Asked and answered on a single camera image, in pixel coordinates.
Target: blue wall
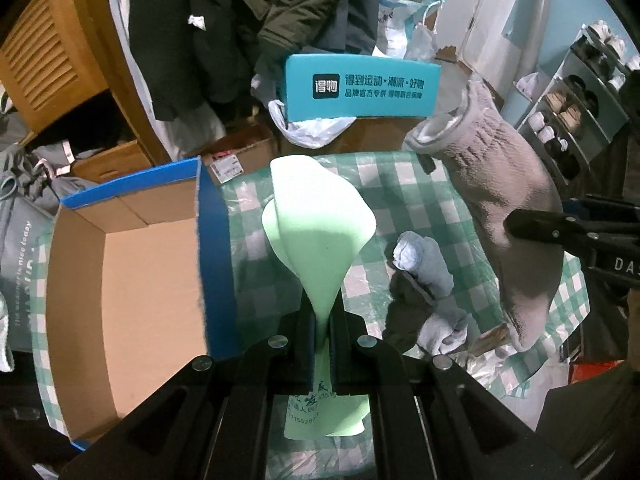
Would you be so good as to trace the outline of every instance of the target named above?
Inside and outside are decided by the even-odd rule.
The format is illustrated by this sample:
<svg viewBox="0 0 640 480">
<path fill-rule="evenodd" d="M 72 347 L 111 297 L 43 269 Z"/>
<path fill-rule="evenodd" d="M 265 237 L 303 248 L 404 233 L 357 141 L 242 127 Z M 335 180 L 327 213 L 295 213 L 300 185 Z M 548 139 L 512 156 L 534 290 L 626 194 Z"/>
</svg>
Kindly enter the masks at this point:
<svg viewBox="0 0 640 480">
<path fill-rule="evenodd" d="M 522 48 L 526 41 L 531 2 L 532 0 L 516 0 L 504 27 L 503 36 L 519 48 Z M 553 75 L 582 24 L 589 25 L 598 19 L 609 23 L 612 33 L 621 36 L 625 41 L 627 49 L 623 61 L 638 53 L 606 0 L 551 0 L 551 12 L 538 61 L 542 71 Z"/>
</svg>

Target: black logo square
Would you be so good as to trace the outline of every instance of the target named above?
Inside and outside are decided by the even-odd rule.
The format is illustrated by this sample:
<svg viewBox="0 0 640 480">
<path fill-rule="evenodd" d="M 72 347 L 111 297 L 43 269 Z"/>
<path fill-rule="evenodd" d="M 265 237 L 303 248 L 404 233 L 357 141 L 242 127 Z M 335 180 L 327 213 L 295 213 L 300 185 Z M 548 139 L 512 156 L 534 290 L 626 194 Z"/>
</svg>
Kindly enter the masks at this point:
<svg viewBox="0 0 640 480">
<path fill-rule="evenodd" d="M 314 99 L 335 99 L 340 95 L 340 74 L 314 74 Z"/>
</svg>

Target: wooden cabinet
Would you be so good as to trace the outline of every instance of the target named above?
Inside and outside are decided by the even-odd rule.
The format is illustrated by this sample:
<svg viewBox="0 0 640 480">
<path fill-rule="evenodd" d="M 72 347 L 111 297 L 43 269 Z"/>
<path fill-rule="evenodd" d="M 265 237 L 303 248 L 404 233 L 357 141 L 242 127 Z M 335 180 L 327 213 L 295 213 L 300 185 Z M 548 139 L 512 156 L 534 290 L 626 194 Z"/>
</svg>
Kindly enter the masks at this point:
<svg viewBox="0 0 640 480">
<path fill-rule="evenodd" d="M 0 48 L 0 80 L 35 134 L 108 88 L 73 0 L 31 0 Z"/>
<path fill-rule="evenodd" d="M 31 0 L 0 46 L 0 81 L 32 130 L 29 140 L 111 93 L 136 140 L 79 162 L 79 176 L 104 182 L 170 161 L 138 97 L 109 0 Z"/>
<path fill-rule="evenodd" d="M 75 176 L 102 184 L 137 171 L 151 168 L 151 163 L 136 140 L 120 144 L 73 165 Z"/>
</svg>

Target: black tool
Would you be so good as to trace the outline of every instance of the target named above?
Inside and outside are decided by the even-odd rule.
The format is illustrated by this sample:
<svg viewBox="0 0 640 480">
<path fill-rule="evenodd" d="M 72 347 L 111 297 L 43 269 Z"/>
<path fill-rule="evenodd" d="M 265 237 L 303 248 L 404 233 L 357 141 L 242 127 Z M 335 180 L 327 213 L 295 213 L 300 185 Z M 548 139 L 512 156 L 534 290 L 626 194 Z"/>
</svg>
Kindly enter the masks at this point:
<svg viewBox="0 0 640 480">
<path fill-rule="evenodd" d="M 571 212 L 516 209 L 505 226 L 518 238 L 561 244 L 582 259 L 583 272 L 594 278 L 640 288 L 640 207 L 587 195 L 567 209 Z"/>
<path fill-rule="evenodd" d="M 60 478 L 263 479 L 273 396 L 312 390 L 315 322 L 303 296 L 278 335 L 242 357 L 196 357 Z M 329 330 L 335 393 L 369 396 L 380 480 L 578 478 L 452 359 L 399 354 L 340 293 Z"/>
</svg>

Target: price label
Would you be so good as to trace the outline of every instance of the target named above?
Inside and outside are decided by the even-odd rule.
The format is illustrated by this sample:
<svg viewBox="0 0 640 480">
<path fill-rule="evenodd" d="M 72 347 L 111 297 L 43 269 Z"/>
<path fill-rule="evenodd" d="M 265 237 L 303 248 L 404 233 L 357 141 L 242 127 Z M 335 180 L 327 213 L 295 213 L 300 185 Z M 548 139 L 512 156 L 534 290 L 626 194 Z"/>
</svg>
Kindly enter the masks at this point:
<svg viewBox="0 0 640 480">
<path fill-rule="evenodd" d="M 244 173 L 242 165 L 235 155 L 229 155 L 220 158 L 219 160 L 215 160 L 209 167 L 213 170 L 213 173 L 220 181 L 220 184 L 224 184 L 233 177 Z"/>
</svg>

